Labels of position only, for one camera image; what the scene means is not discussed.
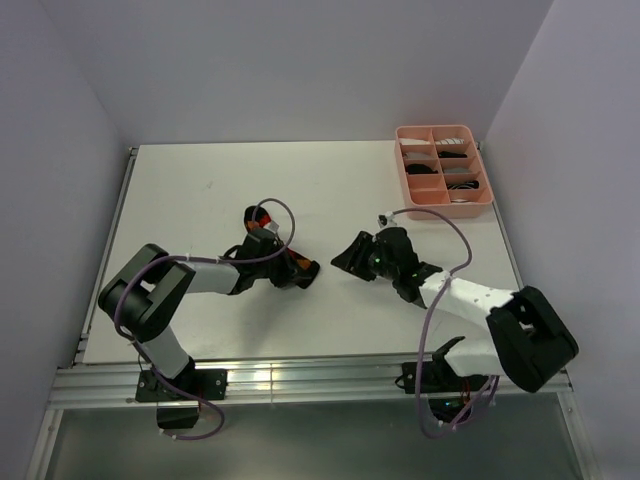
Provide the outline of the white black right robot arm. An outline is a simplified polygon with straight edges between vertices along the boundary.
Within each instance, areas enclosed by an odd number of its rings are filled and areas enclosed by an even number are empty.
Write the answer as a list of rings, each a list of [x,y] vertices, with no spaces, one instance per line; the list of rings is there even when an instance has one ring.
[[[332,265],[364,281],[385,278],[406,302],[459,317],[485,332],[458,334],[433,351],[416,375],[443,389],[466,377],[506,376],[535,393],[579,353],[579,346],[537,288],[519,291],[487,287],[418,258],[407,231],[390,227],[360,232]]]

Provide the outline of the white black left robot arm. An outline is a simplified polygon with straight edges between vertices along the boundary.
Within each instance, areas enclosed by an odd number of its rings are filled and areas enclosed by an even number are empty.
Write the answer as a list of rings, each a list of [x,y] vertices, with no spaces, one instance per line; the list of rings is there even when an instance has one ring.
[[[159,388],[183,399],[194,389],[195,364],[170,323],[186,295],[239,295],[262,279],[278,289],[306,289],[319,272],[318,262],[287,248],[263,227],[247,232],[241,244],[215,259],[171,255],[150,243],[103,287],[98,305],[117,333],[159,372]]]

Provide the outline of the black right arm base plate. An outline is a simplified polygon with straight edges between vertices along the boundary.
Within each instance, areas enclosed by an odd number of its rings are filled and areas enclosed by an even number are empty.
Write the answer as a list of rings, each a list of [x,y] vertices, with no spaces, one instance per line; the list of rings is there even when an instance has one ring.
[[[417,379],[417,363],[404,362],[401,373],[394,384],[405,394],[415,393]],[[470,393],[479,391],[489,381],[488,376],[471,375],[458,376],[444,361],[424,361],[420,377],[420,392],[423,394],[437,393]]]

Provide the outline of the black orange argyle sock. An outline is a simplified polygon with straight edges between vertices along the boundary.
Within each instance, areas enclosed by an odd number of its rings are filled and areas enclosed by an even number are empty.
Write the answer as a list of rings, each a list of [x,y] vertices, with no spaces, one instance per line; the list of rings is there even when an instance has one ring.
[[[264,207],[251,205],[245,209],[244,226],[247,232],[265,228],[271,223],[272,218]],[[312,267],[313,262],[298,252],[288,248],[287,253],[301,269],[308,271]]]

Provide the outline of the black white-striped sock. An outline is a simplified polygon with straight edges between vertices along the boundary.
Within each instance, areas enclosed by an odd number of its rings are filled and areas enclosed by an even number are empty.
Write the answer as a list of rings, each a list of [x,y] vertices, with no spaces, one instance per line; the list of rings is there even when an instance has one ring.
[[[479,187],[480,182],[478,180],[447,184],[448,190],[477,190]]]

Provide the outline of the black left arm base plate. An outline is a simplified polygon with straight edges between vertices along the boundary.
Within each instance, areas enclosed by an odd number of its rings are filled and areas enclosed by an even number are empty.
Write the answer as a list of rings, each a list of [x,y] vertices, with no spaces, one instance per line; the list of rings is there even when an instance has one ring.
[[[223,400],[227,377],[225,369],[196,369],[178,380],[162,382],[151,370],[143,370],[138,378],[135,401],[162,403],[188,400],[179,391],[205,400]]]

